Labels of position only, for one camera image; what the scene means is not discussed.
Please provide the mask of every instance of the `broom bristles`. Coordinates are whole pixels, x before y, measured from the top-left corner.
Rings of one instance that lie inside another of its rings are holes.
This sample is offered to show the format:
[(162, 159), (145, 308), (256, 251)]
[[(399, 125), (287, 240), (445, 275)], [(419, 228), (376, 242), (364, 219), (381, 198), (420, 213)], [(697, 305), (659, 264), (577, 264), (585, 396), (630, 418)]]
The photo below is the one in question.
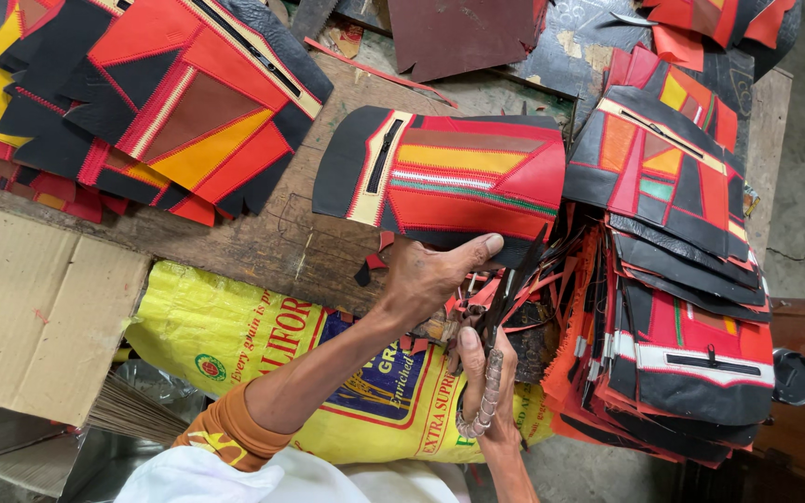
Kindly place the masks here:
[(90, 426), (171, 445), (189, 423), (113, 373), (89, 411)]

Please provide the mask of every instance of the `orange sleeve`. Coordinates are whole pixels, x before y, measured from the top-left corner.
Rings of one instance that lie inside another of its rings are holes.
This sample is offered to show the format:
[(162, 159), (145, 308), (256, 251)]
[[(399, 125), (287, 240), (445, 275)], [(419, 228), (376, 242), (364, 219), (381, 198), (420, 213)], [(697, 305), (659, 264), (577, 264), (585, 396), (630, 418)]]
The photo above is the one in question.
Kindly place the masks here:
[(256, 424), (244, 403), (246, 388), (247, 384), (233, 387), (207, 407), (173, 442), (173, 447), (205, 449), (241, 472), (259, 470), (276, 452), (288, 445), (293, 433), (282, 435)]

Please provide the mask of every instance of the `black zipper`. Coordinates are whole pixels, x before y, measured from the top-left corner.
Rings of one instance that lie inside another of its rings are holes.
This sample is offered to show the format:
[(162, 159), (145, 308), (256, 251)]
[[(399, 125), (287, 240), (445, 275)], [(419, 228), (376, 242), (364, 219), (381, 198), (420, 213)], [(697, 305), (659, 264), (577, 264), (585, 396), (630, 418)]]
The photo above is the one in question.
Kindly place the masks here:
[(253, 54), (253, 57), (257, 58), (260, 61), (260, 63), (263, 63), (263, 65), (269, 70), (269, 72), (271, 72), (275, 77), (277, 77), (278, 80), (281, 81), (282, 84), (284, 84), (285, 87), (288, 88), (288, 90), (291, 93), (293, 93), (294, 96), (300, 97), (300, 89), (297, 88), (297, 86), (295, 86), (293, 82), (291, 82), (291, 79), (288, 79), (287, 76), (285, 76), (285, 74), (283, 74), (282, 71), (278, 69), (278, 67), (272, 64), (272, 62), (266, 59), (266, 57), (263, 56), (263, 54), (260, 51), (257, 51), (255, 48), (253, 48), (250, 45), (250, 42), (248, 42), (247, 39), (244, 39), (244, 37), (238, 32), (237, 29), (232, 28), (232, 26), (229, 24), (227, 20), (223, 19), (222, 16), (217, 14), (217, 12), (214, 11), (213, 8), (208, 6), (207, 3), (204, 2), (204, 0), (191, 0), (191, 2), (195, 4), (201, 11), (204, 11), (204, 13), (207, 16), (209, 16), (210, 19), (216, 21), (217, 24), (222, 27), (222, 29), (227, 31), (228, 34), (232, 36), (233, 39), (238, 40), (238, 42), (241, 45), (243, 45), (251, 54)]
[(396, 132), (401, 125), (403, 125), (402, 119), (395, 120), (390, 126), (390, 131), (387, 131), (384, 135), (384, 144), (381, 145), (381, 151), (377, 153), (375, 167), (371, 170), (371, 177), (368, 177), (368, 186), (365, 188), (366, 192), (377, 194), (377, 186), (381, 184), (381, 173), (384, 172), (384, 163), (387, 162), (387, 153), (390, 152), (390, 144), (393, 143)]
[(672, 142), (672, 143), (676, 143), (676, 144), (678, 144), (680, 147), (682, 147), (683, 149), (686, 149), (686, 150), (688, 150), (688, 151), (690, 151), (690, 152), (694, 153), (694, 155), (696, 155), (696, 156), (698, 156), (698, 157), (700, 157), (700, 158), (704, 158), (704, 154), (702, 154), (701, 152), (698, 152), (697, 150), (695, 150), (695, 149), (693, 149), (693, 148), (689, 147), (689, 146), (688, 146), (688, 145), (686, 145), (685, 143), (681, 142), (681, 141), (680, 141), (678, 138), (673, 138), (673, 137), (672, 137), (672, 136), (670, 136), (669, 134), (666, 134), (666, 133), (665, 133), (664, 131), (662, 131), (662, 130), (661, 130), (659, 127), (657, 127), (656, 125), (652, 124), (651, 122), (645, 122), (645, 121), (643, 121), (643, 120), (639, 119), (638, 117), (634, 116), (633, 114), (630, 114), (630, 113), (629, 113), (629, 112), (627, 112), (626, 110), (620, 110), (620, 114), (621, 114), (621, 115), (623, 115), (623, 116), (627, 116), (627, 117), (631, 118), (633, 121), (638, 122), (638, 123), (640, 123), (640, 124), (644, 125), (645, 127), (647, 127), (648, 129), (650, 129), (651, 131), (654, 131), (654, 132), (656, 132), (657, 134), (659, 134), (660, 136), (663, 136), (665, 139), (669, 140), (670, 142)]
[(750, 374), (754, 376), (762, 375), (758, 367), (750, 365), (740, 365), (738, 363), (727, 363), (725, 361), (710, 361), (707, 358), (696, 358), (694, 356), (679, 356), (677, 354), (667, 354), (667, 363), (674, 363), (676, 365), (691, 365), (692, 367), (706, 367), (708, 369), (717, 369), (719, 371), (740, 372), (743, 374)]

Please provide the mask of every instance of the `black plastic lid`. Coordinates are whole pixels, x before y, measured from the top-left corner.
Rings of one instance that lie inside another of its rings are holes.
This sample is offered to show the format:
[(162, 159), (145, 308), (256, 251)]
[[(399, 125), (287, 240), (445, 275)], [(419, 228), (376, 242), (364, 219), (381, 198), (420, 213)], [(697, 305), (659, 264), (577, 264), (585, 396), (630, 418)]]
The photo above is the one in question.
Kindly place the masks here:
[(805, 356), (782, 347), (773, 351), (772, 356), (776, 371), (772, 399), (789, 406), (802, 406), (805, 404)]

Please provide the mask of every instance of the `cardboard box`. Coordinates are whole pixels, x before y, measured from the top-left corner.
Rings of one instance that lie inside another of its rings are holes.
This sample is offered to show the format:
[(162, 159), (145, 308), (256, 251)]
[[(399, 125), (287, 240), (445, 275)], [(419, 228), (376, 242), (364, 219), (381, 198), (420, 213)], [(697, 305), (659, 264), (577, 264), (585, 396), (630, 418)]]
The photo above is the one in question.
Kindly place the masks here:
[(0, 407), (83, 425), (149, 266), (0, 211)]

